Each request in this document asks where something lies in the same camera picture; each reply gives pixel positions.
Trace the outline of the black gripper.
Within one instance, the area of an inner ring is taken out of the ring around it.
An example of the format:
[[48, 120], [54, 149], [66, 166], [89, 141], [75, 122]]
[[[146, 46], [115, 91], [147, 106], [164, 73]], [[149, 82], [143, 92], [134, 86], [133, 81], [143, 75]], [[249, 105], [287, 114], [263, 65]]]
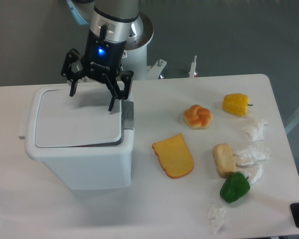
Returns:
[[[101, 42], [98, 36], [89, 31], [84, 55], [72, 48], [64, 59], [61, 76], [67, 78], [70, 86], [69, 96], [73, 97], [76, 94], [78, 81], [87, 76], [106, 84], [112, 95], [108, 111], [112, 111], [116, 99], [126, 100], [131, 92], [134, 72], [119, 70], [125, 45], [125, 41]], [[118, 78], [124, 84], [123, 89], [118, 84]]]

